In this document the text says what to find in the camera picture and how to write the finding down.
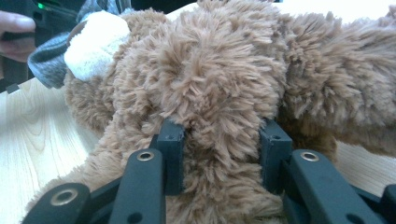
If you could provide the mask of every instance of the fluffy brown fur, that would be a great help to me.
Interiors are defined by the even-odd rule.
[[[105,77],[65,80],[76,120],[102,136],[84,165],[49,183],[97,189],[122,175],[163,120],[187,132],[184,187],[168,223],[252,223],[282,215],[261,185],[258,130],[277,119],[295,147],[335,161],[335,139],[396,156],[393,13],[342,25],[260,1],[201,1],[174,22],[142,11]]]

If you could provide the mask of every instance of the human hand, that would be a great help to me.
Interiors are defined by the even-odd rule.
[[[0,39],[5,32],[29,33],[35,31],[35,22],[28,17],[0,11]],[[25,63],[27,57],[35,50],[35,40],[24,37],[15,40],[0,40],[0,55]]]

